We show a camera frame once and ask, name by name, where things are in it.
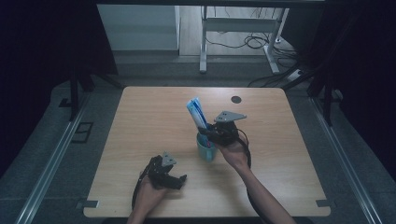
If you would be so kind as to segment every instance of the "wall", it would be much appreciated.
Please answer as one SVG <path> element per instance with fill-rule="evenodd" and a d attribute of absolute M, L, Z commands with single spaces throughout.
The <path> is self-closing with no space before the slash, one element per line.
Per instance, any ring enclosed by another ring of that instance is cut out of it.
<path fill-rule="evenodd" d="M 179 6 L 97 5 L 112 50 L 177 50 Z"/>

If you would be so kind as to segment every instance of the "metal frame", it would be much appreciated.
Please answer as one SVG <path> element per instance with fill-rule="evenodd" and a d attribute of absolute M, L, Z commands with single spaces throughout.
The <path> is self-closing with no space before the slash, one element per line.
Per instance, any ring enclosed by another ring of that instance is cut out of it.
<path fill-rule="evenodd" d="M 353 192 L 355 193 L 355 197 L 358 200 L 359 204 L 361 205 L 361 210 L 363 211 L 364 215 L 366 216 L 368 222 L 370 224 L 382 224 L 381 218 L 376 211 L 375 205 L 367 192 L 367 189 L 361 183 L 358 175 L 353 168 L 349 157 L 344 151 L 341 143 L 338 140 L 337 135 L 335 134 L 332 126 L 329 126 L 325 118 L 321 115 L 322 109 L 320 103 L 318 102 L 317 98 L 310 97 L 310 101 L 312 106 L 316 110 L 316 115 L 320 125 L 323 128 L 323 131 L 326 133 L 330 144 L 332 145 L 332 150 L 334 152 L 335 157 L 340 162 L 340 165 L 346 175 L 346 179 L 349 182 L 349 186 L 352 188 Z"/>
<path fill-rule="evenodd" d="M 208 18 L 207 6 L 204 6 L 204 13 L 202 17 L 202 43 L 200 53 L 199 71 L 206 73 L 206 32 L 253 32 L 253 33 L 272 33 L 270 43 L 264 46 L 265 56 L 271 66 L 274 74 L 279 73 L 276 61 L 273 57 L 273 48 L 276 38 L 282 24 L 285 8 L 281 8 L 276 20 L 268 19 L 242 19 L 242 18 Z"/>
<path fill-rule="evenodd" d="M 73 134 L 79 124 L 79 121 L 81 120 L 85 112 L 89 98 L 90 98 L 90 94 L 85 93 L 85 96 L 81 101 L 80 110 L 78 111 L 76 117 L 68 122 L 67 127 L 64 131 L 64 135 L 62 136 L 57 147 L 50 156 L 49 161 L 47 162 L 47 165 L 44 168 L 43 173 L 41 173 L 41 176 L 38 178 L 37 182 L 35 183 L 35 187 L 30 193 L 15 223 L 17 224 L 32 223 L 33 218 L 35 217 L 35 213 L 37 212 L 39 205 L 44 199 L 44 196 L 47 192 L 47 189 L 50 186 L 52 178 L 54 177 L 56 171 L 58 170 L 62 158 L 64 157 L 64 153 L 66 152 L 70 144 L 70 141 L 72 140 Z"/>

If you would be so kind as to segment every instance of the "cable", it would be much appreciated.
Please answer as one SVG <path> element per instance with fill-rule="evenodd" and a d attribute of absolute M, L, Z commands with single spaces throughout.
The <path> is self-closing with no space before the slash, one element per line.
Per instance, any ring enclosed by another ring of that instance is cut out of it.
<path fill-rule="evenodd" d="M 264 38 L 262 38 L 260 36 L 257 36 L 257 35 L 253 35 L 253 33 L 251 33 L 250 35 L 245 37 L 245 39 L 244 39 L 245 43 L 243 45 L 240 45 L 240 46 L 229 46 L 229 45 L 225 45 L 225 44 L 221 44 L 221 43 L 212 42 L 212 41 L 206 39 L 206 41 L 209 42 L 210 44 L 220 45 L 220 46 L 223 46 L 223 47 L 226 47 L 226 48 L 230 48 L 230 49 L 240 49 L 240 48 L 242 48 L 244 46 L 248 46 L 251 49 L 261 49 L 265 44 L 263 44 L 259 40 L 263 40 L 264 42 L 267 43 L 267 41 Z M 259 43 L 259 46 L 257 46 L 257 47 L 252 46 L 250 44 L 251 41 L 256 41 L 257 43 Z"/>
<path fill-rule="evenodd" d="M 265 36 L 265 42 L 269 43 L 270 42 L 270 36 L 268 34 L 266 34 L 266 33 L 262 33 L 262 34 Z M 279 49 L 276 46 L 274 46 L 274 51 L 276 51 L 278 53 L 281 53 L 281 54 L 285 54 L 285 52 L 282 52 L 282 51 L 297 53 L 297 51 L 294 50 L 294 49 Z"/>
<path fill-rule="evenodd" d="M 225 13 L 227 13 L 228 17 L 231 17 L 230 14 L 228 14 L 227 7 L 224 7 L 224 10 L 225 10 Z"/>
<path fill-rule="evenodd" d="M 254 14 L 257 10 L 258 10 L 258 8 L 256 7 L 256 8 L 253 10 L 253 12 L 251 13 L 250 18 L 253 17 L 253 14 Z"/>
<path fill-rule="evenodd" d="M 293 73 L 298 67 L 300 66 L 300 64 L 297 62 L 294 66 L 292 66 L 291 68 L 289 68 L 286 72 L 282 73 L 282 74 L 278 74 L 278 75 L 272 75 L 269 77 L 259 77 L 256 78 L 252 81 L 250 81 L 247 84 L 247 87 L 249 88 L 253 83 L 261 81 L 261 80 L 266 80 L 264 85 L 261 85 L 261 88 L 263 87 L 267 87 L 269 84 L 275 83 L 277 81 L 280 81 L 282 78 L 285 78 L 287 76 L 289 76 L 291 73 Z"/>
<path fill-rule="evenodd" d="M 204 13 L 202 12 L 202 9 L 204 9 L 204 7 L 201 7 L 201 21 L 204 20 Z"/>
<path fill-rule="evenodd" d="M 239 137 L 236 139 L 236 141 L 237 141 L 239 144 L 241 144 L 241 146 L 244 148 L 245 154 L 247 155 L 247 166 L 248 166 L 248 168 L 250 169 L 250 168 L 251 168 L 251 153 L 250 153 L 250 150 L 248 149 L 248 137 L 247 137 L 247 135 L 246 135 L 242 130 L 239 130 L 239 129 L 237 129 L 237 130 L 238 130 L 239 132 L 243 133 L 243 134 L 245 135 L 246 139 L 247 139 L 247 142 L 246 142 L 246 143 L 245 143 L 242 139 L 240 139 Z M 266 216 L 262 213 L 262 211 L 259 209 L 259 207 L 257 206 L 257 204 L 254 203 L 254 201 L 253 201 L 251 195 L 250 195 L 249 192 L 248 192 L 248 189 L 247 189 L 247 198 L 248 198 L 248 200 L 250 201 L 250 204 L 251 204 L 251 206 L 253 207 L 254 211 L 256 211 L 256 213 L 259 215 L 259 217 L 260 217 L 262 220 L 264 220 L 265 223 L 273 224 L 273 222 L 272 222 L 271 220 L 269 220 L 268 217 L 266 217 Z"/>
<path fill-rule="evenodd" d="M 259 15 L 257 15 L 257 18 L 259 18 L 261 14 L 262 14 L 262 7 L 260 8 L 260 12 Z"/>
<path fill-rule="evenodd" d="M 268 10 L 268 7 L 265 8 L 264 18 L 267 18 L 267 10 Z"/>
<path fill-rule="evenodd" d="M 292 58 L 277 58 L 277 59 L 276 59 L 276 63 L 279 64 L 279 65 L 282 66 L 282 67 L 285 67 L 285 68 L 291 68 L 292 66 L 288 66 L 288 65 L 283 64 L 283 63 L 281 62 L 281 60 L 294 60 L 294 61 L 297 62 L 297 59 L 292 59 Z"/>
<path fill-rule="evenodd" d="M 140 174 L 139 179 L 137 180 L 136 186 L 134 187 L 134 195 L 132 196 L 132 209 L 134 210 L 134 203 L 136 202 L 137 199 L 137 193 L 140 190 L 140 184 L 142 183 L 143 178 L 145 177 L 145 175 L 147 175 L 149 172 L 149 167 L 146 166 L 145 170 L 142 172 L 142 174 Z"/>
<path fill-rule="evenodd" d="M 274 18 L 275 10 L 276 10 L 276 7 L 274 7 L 273 16 L 271 17 L 271 19 Z"/>

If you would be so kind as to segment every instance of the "wooden table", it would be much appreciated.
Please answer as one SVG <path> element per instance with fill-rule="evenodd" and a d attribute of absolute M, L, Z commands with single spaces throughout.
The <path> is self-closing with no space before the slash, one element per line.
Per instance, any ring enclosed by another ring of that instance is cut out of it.
<path fill-rule="evenodd" d="M 231 101 L 233 96 L 240 104 Z M 197 130 L 186 103 L 200 98 L 211 122 L 222 110 L 246 114 L 236 121 L 249 139 L 252 170 L 292 216 L 327 216 L 326 200 L 285 93 L 281 89 L 128 87 L 110 129 L 88 201 L 87 217 L 128 217 L 139 172 L 168 151 L 177 160 L 170 175 L 186 174 L 150 217 L 255 217 L 246 188 L 218 152 L 212 162 L 197 152 Z"/>

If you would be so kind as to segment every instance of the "black curtain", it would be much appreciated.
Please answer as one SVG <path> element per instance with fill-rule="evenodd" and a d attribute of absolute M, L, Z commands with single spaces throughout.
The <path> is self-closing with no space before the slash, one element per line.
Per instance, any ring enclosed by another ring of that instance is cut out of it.
<path fill-rule="evenodd" d="M 396 179 L 395 3 L 369 1 L 332 73 L 348 120 Z"/>
<path fill-rule="evenodd" d="M 54 86 L 73 71 L 117 74 L 93 1 L 0 6 L 0 175 L 41 119 Z"/>

